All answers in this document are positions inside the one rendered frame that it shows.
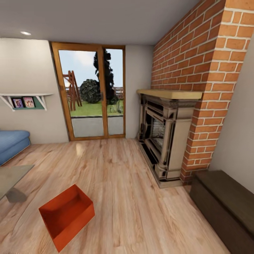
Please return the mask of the storage box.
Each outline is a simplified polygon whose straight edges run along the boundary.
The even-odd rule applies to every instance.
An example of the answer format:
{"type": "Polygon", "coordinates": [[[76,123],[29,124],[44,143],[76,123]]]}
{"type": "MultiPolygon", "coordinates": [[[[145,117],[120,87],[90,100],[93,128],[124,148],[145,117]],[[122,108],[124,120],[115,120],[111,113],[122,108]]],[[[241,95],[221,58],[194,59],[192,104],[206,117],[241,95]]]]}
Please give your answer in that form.
{"type": "Polygon", "coordinates": [[[93,202],[76,185],[38,210],[58,253],[95,216],[93,202]]]}

